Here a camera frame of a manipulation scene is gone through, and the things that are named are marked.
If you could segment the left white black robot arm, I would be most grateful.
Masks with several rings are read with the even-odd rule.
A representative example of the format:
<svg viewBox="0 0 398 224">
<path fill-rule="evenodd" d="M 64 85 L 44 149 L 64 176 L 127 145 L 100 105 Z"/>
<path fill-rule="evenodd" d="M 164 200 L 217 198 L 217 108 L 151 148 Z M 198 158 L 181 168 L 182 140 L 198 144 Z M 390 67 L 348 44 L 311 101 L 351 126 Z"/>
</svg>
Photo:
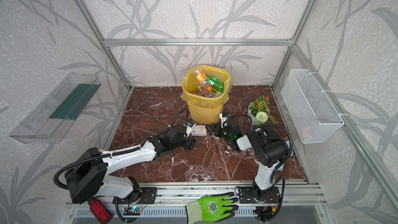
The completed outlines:
<svg viewBox="0 0 398 224">
<path fill-rule="evenodd" d="M 197 142 L 190 137 L 195 126 L 193 120 L 184 125 L 171 125 L 163 136 L 154 136 L 141 145 L 124 149 L 99 151 L 90 148 L 76 162 L 61 168 L 53 182 L 69 191 L 73 203 L 82 204 L 94 197 L 116 197 L 133 202 L 141 192 L 137 182 L 112 173 L 166 157 L 179 147 L 192 150 Z"/>
</svg>

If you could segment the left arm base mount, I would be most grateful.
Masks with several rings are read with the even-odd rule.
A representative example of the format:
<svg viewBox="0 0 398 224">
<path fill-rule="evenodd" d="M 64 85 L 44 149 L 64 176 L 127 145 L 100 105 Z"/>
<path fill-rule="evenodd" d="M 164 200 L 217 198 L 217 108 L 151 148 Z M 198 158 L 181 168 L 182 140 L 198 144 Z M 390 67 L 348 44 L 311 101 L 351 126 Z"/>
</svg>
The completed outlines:
<svg viewBox="0 0 398 224">
<path fill-rule="evenodd" d="M 157 187 L 143 187 L 134 189 L 126 198 L 124 204 L 154 204 Z"/>
</svg>

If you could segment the green soda bottle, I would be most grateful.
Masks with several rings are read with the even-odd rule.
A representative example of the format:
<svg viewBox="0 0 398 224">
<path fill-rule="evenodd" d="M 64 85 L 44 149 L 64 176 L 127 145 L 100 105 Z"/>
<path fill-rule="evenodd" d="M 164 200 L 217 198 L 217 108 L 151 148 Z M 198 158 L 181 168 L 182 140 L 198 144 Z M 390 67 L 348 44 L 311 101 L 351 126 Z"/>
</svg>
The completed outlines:
<svg viewBox="0 0 398 224">
<path fill-rule="evenodd" d="M 224 83 L 221 82 L 219 79 L 213 76 L 209 76 L 210 84 L 212 88 L 214 88 L 216 91 L 223 93 L 224 91 Z"/>
</svg>

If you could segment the square clear bottle white label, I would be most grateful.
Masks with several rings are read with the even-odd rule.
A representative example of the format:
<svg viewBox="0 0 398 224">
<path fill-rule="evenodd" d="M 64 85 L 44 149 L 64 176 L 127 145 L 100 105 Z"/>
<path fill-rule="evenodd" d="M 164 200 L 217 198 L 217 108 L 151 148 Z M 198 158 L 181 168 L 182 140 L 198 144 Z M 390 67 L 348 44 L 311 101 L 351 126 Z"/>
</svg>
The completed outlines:
<svg viewBox="0 0 398 224">
<path fill-rule="evenodd" d="M 192 136 L 206 136 L 207 130 L 205 125 L 195 125 L 191 131 Z"/>
</svg>

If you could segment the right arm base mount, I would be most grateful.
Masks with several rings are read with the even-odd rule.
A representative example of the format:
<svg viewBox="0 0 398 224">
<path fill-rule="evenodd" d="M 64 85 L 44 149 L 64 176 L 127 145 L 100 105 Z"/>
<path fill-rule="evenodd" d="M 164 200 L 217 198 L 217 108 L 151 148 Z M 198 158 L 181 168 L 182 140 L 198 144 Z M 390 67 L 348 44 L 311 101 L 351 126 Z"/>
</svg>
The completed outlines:
<svg viewBox="0 0 398 224">
<path fill-rule="evenodd" d="M 274 185 L 266 190 L 260 190 L 257 186 L 238 186 L 236 189 L 239 202 L 242 204 L 278 204 L 280 201 L 279 189 Z"/>
</svg>

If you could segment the clear bottle orange label cap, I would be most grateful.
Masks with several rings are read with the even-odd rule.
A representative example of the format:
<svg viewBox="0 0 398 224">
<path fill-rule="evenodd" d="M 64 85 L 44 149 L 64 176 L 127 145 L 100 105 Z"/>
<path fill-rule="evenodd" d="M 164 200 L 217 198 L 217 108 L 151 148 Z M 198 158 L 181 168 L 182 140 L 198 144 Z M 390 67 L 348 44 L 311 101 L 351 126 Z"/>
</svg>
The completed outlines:
<svg viewBox="0 0 398 224">
<path fill-rule="evenodd" d="M 211 88 L 210 80 L 208 79 L 207 75 L 205 74 L 204 70 L 200 67 L 194 68 L 196 73 L 196 79 L 201 87 L 204 87 L 206 90 Z"/>
</svg>

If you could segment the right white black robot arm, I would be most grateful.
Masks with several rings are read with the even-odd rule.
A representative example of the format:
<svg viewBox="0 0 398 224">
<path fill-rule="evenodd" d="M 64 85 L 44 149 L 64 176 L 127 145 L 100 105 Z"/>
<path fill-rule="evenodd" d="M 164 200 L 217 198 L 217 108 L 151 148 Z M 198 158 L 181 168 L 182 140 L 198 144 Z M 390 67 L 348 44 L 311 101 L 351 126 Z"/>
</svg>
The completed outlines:
<svg viewBox="0 0 398 224">
<path fill-rule="evenodd" d="M 236 151 L 252 149 L 259 161 L 258 173 L 250 187 L 238 186 L 239 202 L 279 203 L 283 194 L 279 192 L 275 178 L 277 170 L 286 163 L 293 152 L 293 145 L 287 144 L 275 131 L 279 129 L 289 136 L 287 130 L 276 124 L 249 126 L 243 134 L 234 117 L 222 117 L 220 123 L 205 126 L 207 132 L 215 137 L 224 138 Z"/>
</svg>

